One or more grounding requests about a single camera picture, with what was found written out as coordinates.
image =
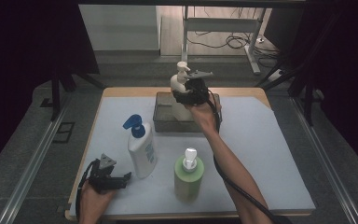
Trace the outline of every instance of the white pump cap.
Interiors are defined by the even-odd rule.
[[[187,172],[193,172],[197,167],[197,150],[193,147],[186,149],[185,158],[183,159],[183,168]]]
[[[187,67],[187,62],[179,62],[177,65],[179,72],[188,72],[190,69]]]

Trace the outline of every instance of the bottle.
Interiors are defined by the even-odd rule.
[[[179,91],[181,93],[188,92],[185,87],[187,82],[187,72],[190,69],[187,67],[186,62],[179,62],[177,64],[178,74],[171,77],[171,91]],[[179,121],[192,121],[193,117],[191,116],[190,111],[188,111],[184,105],[181,103],[172,103],[172,114]]]
[[[149,176],[154,170],[157,157],[153,147],[153,133],[149,123],[142,123],[141,116],[134,114],[123,124],[123,128],[131,128],[128,142],[135,173],[139,178]]]
[[[204,173],[204,164],[197,157],[195,148],[186,149],[185,155],[179,157],[174,165],[174,188],[176,197],[186,203],[197,199]]]

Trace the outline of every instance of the hand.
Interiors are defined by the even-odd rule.
[[[83,185],[80,201],[80,224],[95,224],[115,196],[115,190],[99,194],[89,181]]]
[[[214,99],[211,94],[209,94],[209,100],[214,104]],[[217,112],[220,112],[222,106],[219,102],[216,101],[215,106]],[[185,108],[191,112],[194,121],[199,125],[205,135],[216,131],[216,120],[211,107],[207,103],[202,105],[185,105]]]

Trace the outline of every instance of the green soap dispenser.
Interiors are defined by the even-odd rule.
[[[179,157],[174,165],[175,195],[183,202],[193,202],[197,199],[200,191],[204,164],[197,157],[195,148],[186,149],[185,155]]]

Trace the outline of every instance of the wall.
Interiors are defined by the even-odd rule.
[[[155,6],[79,6],[94,50],[159,50]]]

